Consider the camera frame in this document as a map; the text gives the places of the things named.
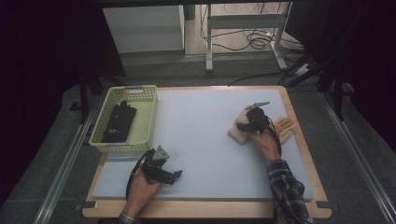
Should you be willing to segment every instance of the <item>shirt cuff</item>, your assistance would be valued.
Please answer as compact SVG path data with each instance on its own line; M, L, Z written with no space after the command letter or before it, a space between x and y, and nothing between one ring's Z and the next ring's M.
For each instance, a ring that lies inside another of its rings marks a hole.
M121 213L120 216L119 216L119 222L118 223L135 224L136 220L134 220L134 218L132 218L132 217L128 217L127 215Z
M268 161L265 164L270 179L280 175L293 175L288 163L282 160Z

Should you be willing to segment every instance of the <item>yellow plastic basket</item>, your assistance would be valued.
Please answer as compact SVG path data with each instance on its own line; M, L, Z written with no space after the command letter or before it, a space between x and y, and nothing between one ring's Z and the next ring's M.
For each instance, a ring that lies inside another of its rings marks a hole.
M114 105L126 100L136 108L134 121L124 143L102 143L107 123ZM156 86L113 87L107 92L105 102L90 138L90 145L102 152L139 152L152 149L152 137L157 114Z

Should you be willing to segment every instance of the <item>metal rail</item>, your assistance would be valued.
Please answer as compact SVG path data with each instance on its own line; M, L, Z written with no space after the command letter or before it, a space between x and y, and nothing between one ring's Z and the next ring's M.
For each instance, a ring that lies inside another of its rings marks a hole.
M358 169L360 170L364 181L366 182L368 188L375 197L375 200L378 203L378 206L381 209L385 219L388 221L388 223L396 223L396 210L392 200L386 193L382 184L376 178L367 160L364 159L361 150L359 149L354 138L350 134L347 126L343 121L340 121L338 119L337 115L332 110L332 100L330 99L330 96L327 93L323 92L320 92L319 96L324 101L327 111L332 118L332 122L334 123L337 131L341 134L341 137L343 138L344 143L346 144L346 147L350 155L352 156L352 159L356 162L356 165L358 166Z
M56 206L56 203L61 196L62 190L64 189L64 184L67 180L67 177L70 174L70 171L73 167L73 164L76 160L76 157L79 153L79 149L81 144L84 141L84 137L87 131L90 128L90 124L92 122L92 118L97 114L99 110L99 99L93 98L92 102L92 111L89 116L86 118L85 122L81 124L78 128L77 134L73 139L73 142L70 148L67 150L66 155L64 156L64 160L59 167L58 173L54 177L51 186L49 187L49 191L44 198L43 203L40 206L40 209L37 212L35 217L34 224L47 224L50 221L50 217L52 216L53 210Z

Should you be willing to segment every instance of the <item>metal frame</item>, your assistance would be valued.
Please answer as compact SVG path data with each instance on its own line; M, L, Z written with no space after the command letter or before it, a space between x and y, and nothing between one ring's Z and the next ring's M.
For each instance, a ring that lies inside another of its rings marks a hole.
M378 178L374 174L367 160L364 159L361 150L358 147L358 144L355 142L352 134L349 132L349 129L345 125L343 121L337 118L337 115L332 110L332 99L329 94L320 92L320 98L323 100L326 105L326 109L329 112L329 115L332 119L332 122L335 125L335 128L340 133L341 138L344 140L346 144L346 148L348 149L352 159L356 163L364 181L367 184L367 187L372 192L376 202L378 203L378 207L381 209L382 214L388 223L396 223L396 208L388 196L385 188L379 182Z
M58 173L54 177L52 184L49 187L49 191L44 198L37 215L35 216L35 221L33 222L34 224L50 222L53 210L55 209L56 203L58 202L62 190L64 189L64 184L66 183L67 177L69 177L69 174L73 168L74 162L79 153L79 149L84 141L84 137L86 136L87 131L90 129L93 118L97 116L98 111L100 110L100 104L98 103L99 99L94 97L92 100L92 111L86 118L85 122L80 124L77 134L70 148L67 150L61 166L59 167Z
M285 70L285 60L279 50L279 42L285 29L289 16L291 2L288 2L280 14L260 15L219 15L212 16L212 7L207 5L207 39L206 39L206 71L213 71L212 30L220 29L244 29L244 28L277 28L277 34L270 46L276 56L276 61L281 70Z

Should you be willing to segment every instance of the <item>metal stand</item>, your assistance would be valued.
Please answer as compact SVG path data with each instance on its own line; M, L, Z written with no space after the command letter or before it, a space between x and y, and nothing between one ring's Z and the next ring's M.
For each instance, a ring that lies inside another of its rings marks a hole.
M88 88L90 88L93 95L100 95L104 91L102 84L99 81L99 76L107 79L117 86L127 86L126 83L119 81L115 77L108 76L98 69L87 70L82 64L79 66L79 96L81 101L81 121L80 124L84 123L85 119L90 113L88 106Z
M289 16L290 6L291 2L288 2L281 14L212 16L211 5L207 5L206 71L213 71L212 30L245 28L277 28L275 40L271 41L270 46L279 68L287 69L279 50L279 42Z

